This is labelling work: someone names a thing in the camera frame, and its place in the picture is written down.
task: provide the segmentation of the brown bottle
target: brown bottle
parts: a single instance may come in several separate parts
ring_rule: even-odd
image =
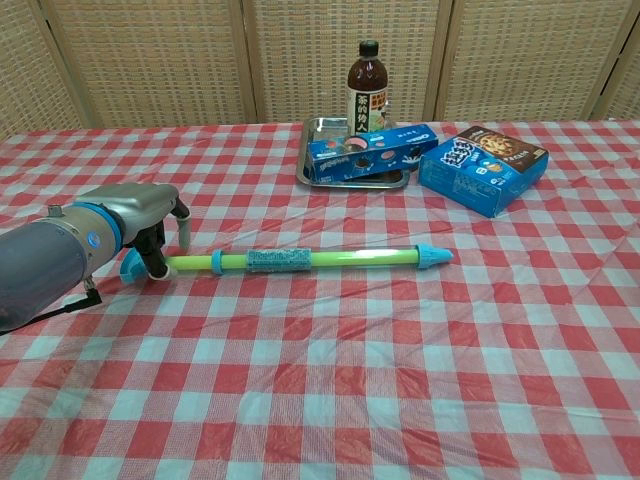
[[[347,125],[349,135],[384,128],[387,104],[387,69],[378,60],[378,42],[360,42],[360,59],[347,79]]]

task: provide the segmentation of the rattan screen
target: rattan screen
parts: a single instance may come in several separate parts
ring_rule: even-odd
[[[421,120],[438,4],[245,0],[259,118],[346,116],[349,68],[360,40],[373,38],[389,73],[390,116]]]
[[[0,141],[22,131],[79,127],[27,2],[2,0],[0,10]]]
[[[586,117],[632,1],[456,2],[436,119]]]
[[[247,59],[236,59],[226,0],[56,0],[51,5],[104,126],[247,120],[238,67]]]
[[[631,58],[609,107],[608,116],[640,119],[640,49]]]

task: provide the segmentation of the metal tray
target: metal tray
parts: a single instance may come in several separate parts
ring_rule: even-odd
[[[317,183],[311,179],[311,171],[309,169],[308,145],[314,140],[322,140],[324,138],[346,137],[347,136],[347,119],[346,118],[310,118],[304,122],[302,129],[302,138],[300,140],[300,152],[298,153],[298,165],[296,168],[296,177],[301,183],[311,185],[313,187],[330,187],[330,188],[377,188],[391,189],[404,187],[409,183],[411,173],[406,170],[392,170],[390,172],[375,173],[366,177],[345,180],[336,183]]]

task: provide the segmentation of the red checkered tablecloth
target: red checkered tablecloth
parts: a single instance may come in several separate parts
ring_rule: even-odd
[[[96,274],[104,304],[0,337],[0,477],[640,476],[640,122],[486,126],[551,152],[495,219],[415,174],[301,185],[297,124],[4,142],[0,233],[105,183],[166,182],[195,254],[425,242],[455,259],[125,286],[120,255]]]

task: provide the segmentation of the snack box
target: snack box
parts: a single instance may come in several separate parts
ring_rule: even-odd
[[[425,153],[419,181],[487,217],[495,217],[544,173],[544,148],[474,126]]]
[[[309,144],[312,176],[331,183],[409,169],[437,145],[436,134],[424,124],[318,140]]]

